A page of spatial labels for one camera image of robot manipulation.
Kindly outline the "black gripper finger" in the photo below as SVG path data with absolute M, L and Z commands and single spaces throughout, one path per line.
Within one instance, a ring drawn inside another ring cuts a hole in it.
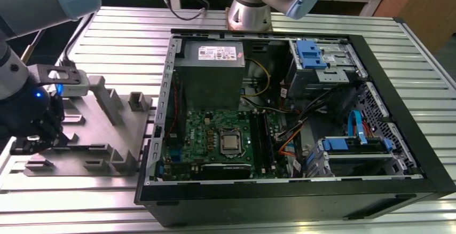
M 46 123 L 50 126 L 50 135 L 54 139 L 53 146 L 65 147 L 69 139 L 62 133 L 61 123 L 65 119 L 63 115 L 63 103 L 61 97 L 49 98 L 49 107 L 45 113 Z
M 53 145 L 51 138 L 29 140 L 26 137 L 15 137 L 9 148 L 10 155 L 33 155 L 50 148 Z

